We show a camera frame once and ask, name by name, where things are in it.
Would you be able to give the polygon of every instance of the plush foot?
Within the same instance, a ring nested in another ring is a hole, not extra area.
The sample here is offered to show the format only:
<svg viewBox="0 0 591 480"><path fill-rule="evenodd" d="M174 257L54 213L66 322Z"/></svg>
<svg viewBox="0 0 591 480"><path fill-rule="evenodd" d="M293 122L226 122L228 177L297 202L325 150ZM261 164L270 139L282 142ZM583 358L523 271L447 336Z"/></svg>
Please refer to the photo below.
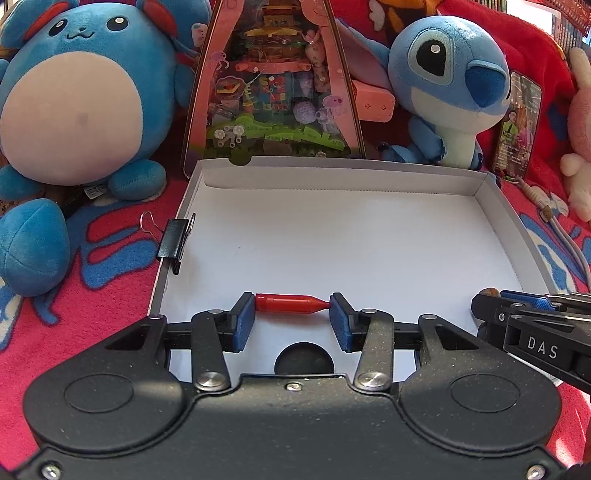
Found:
<svg viewBox="0 0 591 480"><path fill-rule="evenodd" d="M382 155L383 161L393 161L397 163L419 163L415 152L409 148L400 145L380 144L378 151Z"/></svg>
<svg viewBox="0 0 591 480"><path fill-rule="evenodd" d="M571 192L569 205L584 222L591 220L591 194L585 190Z"/></svg>
<svg viewBox="0 0 591 480"><path fill-rule="evenodd" d="M14 293L34 297L50 291L69 265L66 220L56 203L32 200L0 219L0 277Z"/></svg>
<svg viewBox="0 0 591 480"><path fill-rule="evenodd" d="M560 171L565 177L572 177L578 173L587 161L576 153L567 153L560 159Z"/></svg>
<svg viewBox="0 0 591 480"><path fill-rule="evenodd" d="M0 199L18 202L41 191L41 184L23 177L12 165L0 168Z"/></svg>
<svg viewBox="0 0 591 480"><path fill-rule="evenodd" d="M113 173L109 190L119 200L144 200L166 185L164 167L153 160L136 160Z"/></svg>

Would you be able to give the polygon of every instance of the red cylindrical object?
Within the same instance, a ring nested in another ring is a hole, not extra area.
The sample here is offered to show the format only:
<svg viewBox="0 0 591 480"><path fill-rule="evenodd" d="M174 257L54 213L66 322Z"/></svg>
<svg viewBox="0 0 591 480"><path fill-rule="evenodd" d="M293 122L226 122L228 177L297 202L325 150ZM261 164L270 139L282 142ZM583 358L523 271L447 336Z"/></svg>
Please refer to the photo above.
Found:
<svg viewBox="0 0 591 480"><path fill-rule="evenodd" d="M255 309L271 313L314 313L330 307L330 303L310 295L275 295L257 293Z"/></svg>

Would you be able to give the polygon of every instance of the plush eye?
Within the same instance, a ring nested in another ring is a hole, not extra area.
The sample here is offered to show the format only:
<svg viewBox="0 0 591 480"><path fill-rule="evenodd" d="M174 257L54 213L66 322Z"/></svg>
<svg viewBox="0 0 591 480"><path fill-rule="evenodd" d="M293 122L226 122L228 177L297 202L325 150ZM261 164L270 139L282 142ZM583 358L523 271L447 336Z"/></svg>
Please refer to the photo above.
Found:
<svg viewBox="0 0 591 480"><path fill-rule="evenodd" d="M129 22L124 17L113 17L107 22L107 28L113 32L124 30L129 25Z"/></svg>
<svg viewBox="0 0 591 480"><path fill-rule="evenodd" d="M439 40L427 40L417 50L417 63L438 77L445 74L445 45Z"/></svg>
<svg viewBox="0 0 591 480"><path fill-rule="evenodd" d="M429 29L414 39L408 51L411 70L437 85L449 85L453 71L452 41L440 30Z"/></svg>
<svg viewBox="0 0 591 480"><path fill-rule="evenodd" d="M66 25L68 24L68 20L65 18L61 19L58 23L56 23L53 27L49 29L48 35L50 37L55 37L59 32L61 32Z"/></svg>

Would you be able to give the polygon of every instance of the toy packaging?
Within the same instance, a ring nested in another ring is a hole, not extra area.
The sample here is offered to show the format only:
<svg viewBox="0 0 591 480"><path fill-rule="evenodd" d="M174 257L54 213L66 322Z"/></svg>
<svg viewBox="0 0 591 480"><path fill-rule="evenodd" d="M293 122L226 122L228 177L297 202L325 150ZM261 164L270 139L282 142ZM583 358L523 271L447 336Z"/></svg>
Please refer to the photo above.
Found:
<svg viewBox="0 0 591 480"><path fill-rule="evenodd" d="M253 155L362 157L355 98L366 105L362 119L374 121L390 119L394 98L351 82L335 32L327 0L218 2L197 68L193 167L201 158L244 165Z"/></svg>

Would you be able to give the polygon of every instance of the red plush ear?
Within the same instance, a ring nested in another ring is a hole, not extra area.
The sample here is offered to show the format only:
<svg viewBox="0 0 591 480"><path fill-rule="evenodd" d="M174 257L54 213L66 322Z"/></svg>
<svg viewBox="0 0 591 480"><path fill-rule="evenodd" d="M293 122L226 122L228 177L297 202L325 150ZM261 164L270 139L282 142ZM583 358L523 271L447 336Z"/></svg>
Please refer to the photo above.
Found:
<svg viewBox="0 0 591 480"><path fill-rule="evenodd" d="M172 38L178 36L177 23L168 9L157 0L144 0L142 10L162 32Z"/></svg>
<svg viewBox="0 0 591 480"><path fill-rule="evenodd" d="M71 8L70 4L67 2L59 2L53 4L47 10L45 10L37 19L33 22L33 24L29 27L29 29L25 32L22 36L23 41L30 40L33 35L35 35L38 31L40 31L45 25L47 25L52 18L58 16L59 14L69 10Z"/></svg>

